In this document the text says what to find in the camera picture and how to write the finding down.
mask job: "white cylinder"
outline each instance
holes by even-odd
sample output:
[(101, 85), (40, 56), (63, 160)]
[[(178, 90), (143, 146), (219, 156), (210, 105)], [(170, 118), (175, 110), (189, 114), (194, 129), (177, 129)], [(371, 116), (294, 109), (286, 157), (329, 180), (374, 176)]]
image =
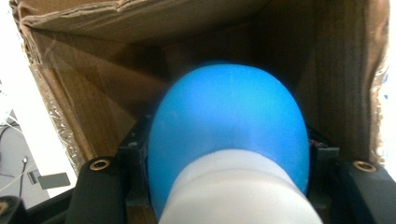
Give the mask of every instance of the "white cylinder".
[(226, 149), (177, 177), (160, 224), (321, 223), (286, 172), (262, 155)]

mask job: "black device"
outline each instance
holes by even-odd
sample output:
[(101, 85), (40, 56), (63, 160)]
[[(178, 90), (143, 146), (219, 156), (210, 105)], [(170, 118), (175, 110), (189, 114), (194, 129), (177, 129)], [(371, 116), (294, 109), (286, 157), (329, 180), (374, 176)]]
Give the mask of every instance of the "black device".
[[(147, 151), (151, 116), (140, 119), (116, 157), (86, 162), (74, 189), (25, 210), (18, 197), (0, 198), (0, 223), (126, 223), (128, 206), (150, 206)], [(308, 128), (311, 178), (308, 199), (330, 210), (330, 221), (391, 223), (396, 183), (367, 161), (338, 159), (339, 148)]]

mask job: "metal screw head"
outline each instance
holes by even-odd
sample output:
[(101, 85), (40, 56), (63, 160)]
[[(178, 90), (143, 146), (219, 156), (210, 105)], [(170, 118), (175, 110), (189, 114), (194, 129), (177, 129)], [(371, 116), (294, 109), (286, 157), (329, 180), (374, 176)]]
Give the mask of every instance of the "metal screw head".
[(2, 216), (8, 210), (8, 203), (0, 202), (0, 216)]
[(110, 165), (110, 161), (106, 160), (106, 159), (100, 159), (97, 161), (94, 161), (91, 165), (90, 165), (90, 169), (93, 171), (100, 171), (103, 169), (106, 169), (107, 166)]
[(372, 173), (376, 171), (375, 166), (365, 161), (353, 161), (353, 165), (363, 172)]

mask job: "cardboard flap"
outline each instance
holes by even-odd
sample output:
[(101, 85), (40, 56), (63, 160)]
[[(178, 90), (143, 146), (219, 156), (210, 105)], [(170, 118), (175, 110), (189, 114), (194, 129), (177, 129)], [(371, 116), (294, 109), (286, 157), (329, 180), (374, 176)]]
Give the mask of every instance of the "cardboard flap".
[(258, 13), (262, 0), (141, 0), (82, 5), (21, 23), (36, 29), (123, 43), (161, 45), (242, 22)]
[(51, 13), (73, 10), (81, 6), (114, 3), (111, 0), (69, 0), (69, 1), (40, 1), (40, 0), (9, 0), (11, 5), (18, 5), (21, 18), (27, 16), (44, 16)]
[(56, 32), (31, 34), (42, 52), (42, 64), (32, 70), (48, 110), (62, 113), (84, 159), (113, 156), (136, 119), (167, 89), (160, 50)]

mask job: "cardboard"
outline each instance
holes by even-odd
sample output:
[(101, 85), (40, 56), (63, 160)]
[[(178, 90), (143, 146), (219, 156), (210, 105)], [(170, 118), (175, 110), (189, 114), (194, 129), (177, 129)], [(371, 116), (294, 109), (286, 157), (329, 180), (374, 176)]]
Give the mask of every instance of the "cardboard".
[(11, 5), (43, 97), (86, 159), (114, 155), (176, 80), (216, 60), (272, 73), (343, 158), (368, 160), (375, 148), (370, 94), (386, 60), (389, 0)]

